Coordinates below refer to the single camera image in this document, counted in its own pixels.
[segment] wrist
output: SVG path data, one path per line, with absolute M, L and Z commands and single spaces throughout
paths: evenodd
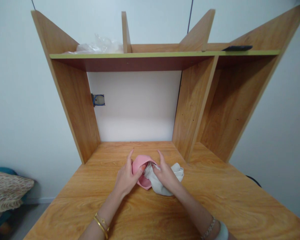
M 124 193 L 124 191 L 114 188 L 112 190 L 112 192 L 110 193 L 110 195 L 114 198 L 119 200 L 120 202 L 123 200 L 123 198 L 127 195 L 126 193 Z

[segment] black wire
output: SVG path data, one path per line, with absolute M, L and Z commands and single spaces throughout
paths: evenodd
M 32 2 L 32 5 L 33 5 L 34 10 L 36 10 L 36 7 L 34 6 L 33 0 L 31 0 L 31 2 Z
M 258 183 L 257 180 L 255 180 L 253 177 L 250 177 L 248 175 L 246 175 L 248 178 L 250 178 L 252 181 L 254 181 L 259 187 L 261 187 L 261 185 Z
M 192 6 L 193 6 L 193 0 L 192 0 L 192 2 L 191 2 L 191 9 L 190 9 L 190 17 L 189 17 L 189 23 L 188 23 L 188 30 L 187 30 L 187 34 L 189 33 L 190 20 L 191 20 L 191 13 L 192 13 Z

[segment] green shelf edge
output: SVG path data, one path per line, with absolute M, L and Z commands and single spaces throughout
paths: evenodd
M 265 56 L 279 55 L 280 50 L 162 52 L 162 53 L 111 53 L 111 54 L 50 54 L 51 59 L 89 58 L 150 58 L 150 57 L 196 57 L 196 56 Z

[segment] wooden desk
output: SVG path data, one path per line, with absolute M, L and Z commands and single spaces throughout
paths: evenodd
M 300 219 L 230 164 L 196 143 L 187 165 L 172 142 L 105 142 L 81 165 L 25 239 L 78 239 L 135 148 L 184 168 L 182 184 L 238 239 L 300 239 Z M 136 185 L 111 224 L 110 239 L 200 239 L 178 200 Z

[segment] finger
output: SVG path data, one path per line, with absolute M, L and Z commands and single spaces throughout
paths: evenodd
M 158 150 L 158 153 L 159 153 L 159 155 L 160 155 L 160 165 L 166 163 L 166 161 L 164 160 L 164 156 L 163 156 L 163 154 L 160 152 L 160 150 Z
M 133 149 L 130 151 L 130 153 L 129 153 L 129 155 L 127 156 L 127 167 L 129 167 L 130 166 L 130 168 L 131 168 L 131 156 L 132 156 L 132 154 L 133 154 Z
M 153 172 L 156 176 L 158 176 L 158 174 L 161 172 L 161 170 L 159 170 L 158 168 L 156 168 L 154 165 L 152 165 L 152 169 L 153 169 Z
M 142 165 L 141 167 L 139 167 L 138 171 L 133 175 L 133 177 L 136 181 L 141 177 L 145 168 L 146 168 L 146 166 Z

